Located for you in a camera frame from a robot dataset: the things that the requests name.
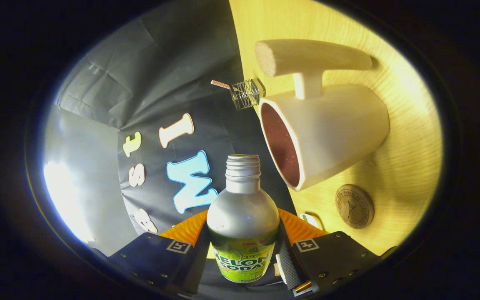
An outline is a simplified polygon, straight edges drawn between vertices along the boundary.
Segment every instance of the melon soda bottle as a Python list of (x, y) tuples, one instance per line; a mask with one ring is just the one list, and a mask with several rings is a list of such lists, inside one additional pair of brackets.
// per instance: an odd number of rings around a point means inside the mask
[(229, 155), (226, 188), (208, 209), (206, 222), (217, 265), (234, 283), (259, 280), (274, 250), (279, 212), (260, 188), (260, 175), (258, 155)]

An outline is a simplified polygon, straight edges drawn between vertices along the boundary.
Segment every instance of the bright light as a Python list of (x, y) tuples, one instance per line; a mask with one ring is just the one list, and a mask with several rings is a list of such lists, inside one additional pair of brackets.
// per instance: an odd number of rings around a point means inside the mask
[(77, 203), (72, 177), (66, 166), (48, 162), (44, 167), (44, 178), (59, 215), (73, 234), (82, 241), (94, 241)]

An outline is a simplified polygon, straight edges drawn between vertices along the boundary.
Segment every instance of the bottle label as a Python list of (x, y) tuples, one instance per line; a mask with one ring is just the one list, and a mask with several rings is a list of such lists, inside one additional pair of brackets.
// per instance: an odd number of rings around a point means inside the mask
[(252, 239), (232, 239), (212, 230), (212, 247), (221, 274), (234, 283), (259, 280), (270, 264), (277, 229)]

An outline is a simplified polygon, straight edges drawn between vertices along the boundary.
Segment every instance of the blue letter m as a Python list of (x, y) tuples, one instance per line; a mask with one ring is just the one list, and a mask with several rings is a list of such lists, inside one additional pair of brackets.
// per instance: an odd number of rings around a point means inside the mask
[(195, 173), (207, 174), (210, 170), (205, 151), (200, 150), (196, 156), (185, 161), (166, 164), (166, 175), (168, 179), (174, 182), (185, 184), (175, 196), (173, 204), (179, 213), (185, 213), (185, 209), (190, 207), (211, 204), (218, 193), (214, 188), (210, 188), (204, 195), (199, 195), (202, 190), (211, 184), (212, 179), (208, 177), (194, 176)]

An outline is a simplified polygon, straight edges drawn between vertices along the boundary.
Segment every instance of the textured rubber pad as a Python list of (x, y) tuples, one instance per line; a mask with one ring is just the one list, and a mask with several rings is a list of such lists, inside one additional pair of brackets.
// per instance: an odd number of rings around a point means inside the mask
[(202, 227), (206, 226), (207, 213), (208, 210), (200, 212), (166, 230), (160, 236), (185, 243), (192, 243), (192, 246), (195, 247)]
[(290, 245), (293, 245), (296, 241), (302, 241), (306, 239), (314, 239), (328, 234), (327, 232), (312, 226), (305, 220), (301, 220), (296, 215), (293, 215), (286, 210), (278, 208), (279, 216), (286, 229), (286, 235)]

